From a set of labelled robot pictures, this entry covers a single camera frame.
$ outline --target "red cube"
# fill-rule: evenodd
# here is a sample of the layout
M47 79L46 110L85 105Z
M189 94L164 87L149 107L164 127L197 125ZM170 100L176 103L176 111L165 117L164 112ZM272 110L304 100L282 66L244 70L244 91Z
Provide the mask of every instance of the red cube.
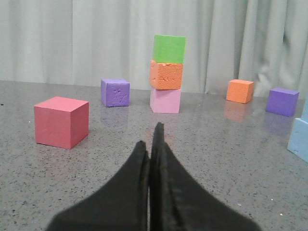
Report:
M71 149L89 133L89 102L53 97L34 106L35 140Z

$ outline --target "pink cube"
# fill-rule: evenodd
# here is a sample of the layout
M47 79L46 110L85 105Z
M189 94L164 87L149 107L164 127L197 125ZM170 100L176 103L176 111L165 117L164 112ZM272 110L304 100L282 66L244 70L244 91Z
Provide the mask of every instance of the pink cube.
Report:
M89 133L89 102L53 97L34 106L35 140L71 149Z
M154 113L179 113L181 89L157 90L151 88L150 107Z

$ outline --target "light blue cube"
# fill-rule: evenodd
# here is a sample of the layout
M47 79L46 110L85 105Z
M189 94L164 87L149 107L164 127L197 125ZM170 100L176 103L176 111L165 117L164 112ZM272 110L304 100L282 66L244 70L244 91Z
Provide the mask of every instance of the light blue cube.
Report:
M300 118L294 120L292 134L288 148L290 152L298 155L308 162L308 122Z
M308 97L305 102L305 106L303 109L302 120L308 122Z

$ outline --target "gray floor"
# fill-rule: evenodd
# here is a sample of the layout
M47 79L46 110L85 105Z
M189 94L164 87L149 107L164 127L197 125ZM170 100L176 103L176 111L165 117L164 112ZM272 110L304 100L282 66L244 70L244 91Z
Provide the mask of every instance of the gray floor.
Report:
M36 144L33 105L53 96L90 102L90 133L72 150ZM179 114L154 114L150 92L129 107L105 108L100 88L0 81L0 230L44 230L52 216L104 185L135 143L148 150L158 121L195 179L265 231L308 230L308 164L286 150L294 117L248 104L183 93Z

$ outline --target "curtain fold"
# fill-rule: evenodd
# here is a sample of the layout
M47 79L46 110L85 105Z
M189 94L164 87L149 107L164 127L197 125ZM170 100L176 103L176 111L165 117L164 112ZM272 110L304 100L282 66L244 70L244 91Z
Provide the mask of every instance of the curtain fold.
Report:
M186 36L182 91L308 94L306 0L2 0L0 80L150 89L155 34Z

